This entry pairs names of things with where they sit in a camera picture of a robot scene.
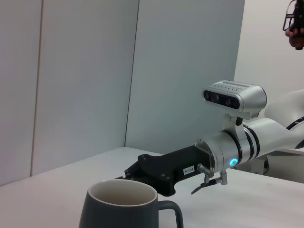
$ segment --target mug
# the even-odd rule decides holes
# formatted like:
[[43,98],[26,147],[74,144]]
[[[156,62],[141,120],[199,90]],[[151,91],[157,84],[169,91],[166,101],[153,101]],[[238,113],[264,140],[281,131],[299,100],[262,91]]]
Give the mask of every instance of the mug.
[[183,228],[180,207],[158,201],[157,191],[133,180],[106,180],[86,194],[79,228],[159,228],[159,210],[175,211],[177,228]]

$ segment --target white table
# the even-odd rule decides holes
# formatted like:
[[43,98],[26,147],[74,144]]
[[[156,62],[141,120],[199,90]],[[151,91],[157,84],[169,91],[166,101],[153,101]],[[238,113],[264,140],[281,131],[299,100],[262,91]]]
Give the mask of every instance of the white table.
[[[87,188],[123,175],[143,153],[157,155],[119,148],[0,187],[0,227],[77,228]],[[190,195],[202,182],[197,175],[177,183],[174,196],[159,198],[179,204],[185,228],[304,227],[304,184],[232,169],[227,173],[226,186]],[[160,227],[176,227],[173,211],[160,211]]]

